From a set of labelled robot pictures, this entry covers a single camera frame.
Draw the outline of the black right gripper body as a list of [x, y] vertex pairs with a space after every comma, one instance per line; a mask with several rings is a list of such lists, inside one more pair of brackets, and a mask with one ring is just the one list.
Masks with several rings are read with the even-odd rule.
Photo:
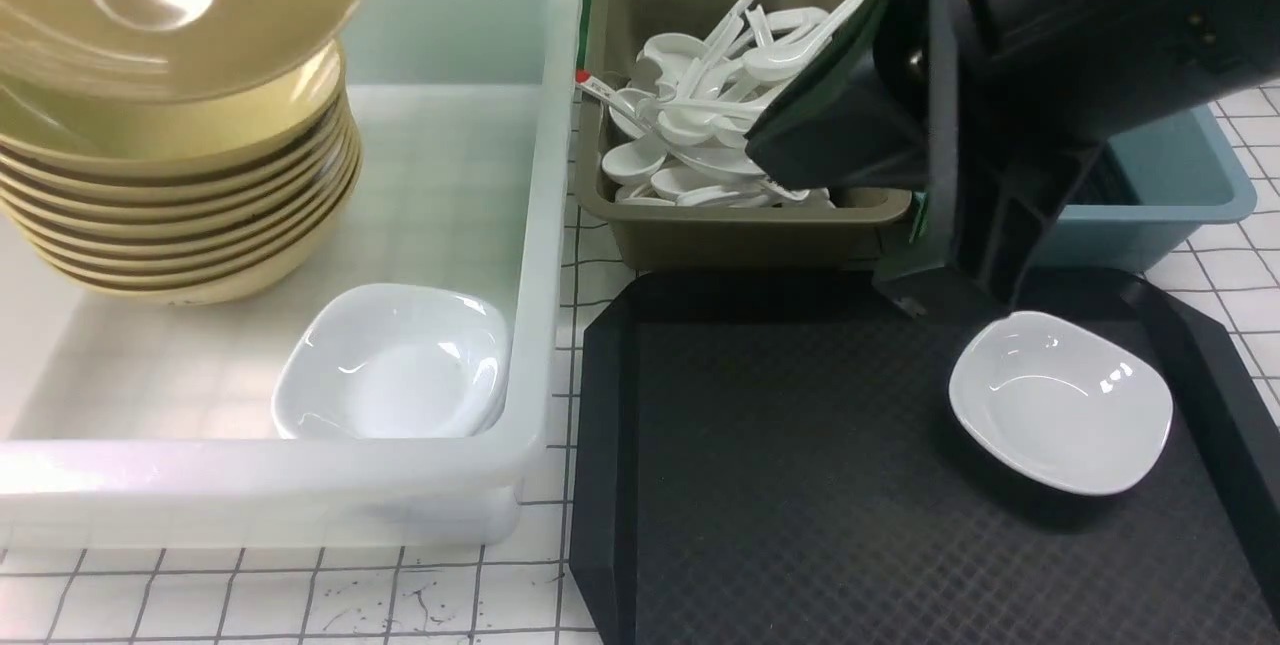
[[865, 0], [746, 154], [788, 189], [924, 191], [876, 289], [1002, 314], [1111, 136], [1276, 76], [1277, 0]]

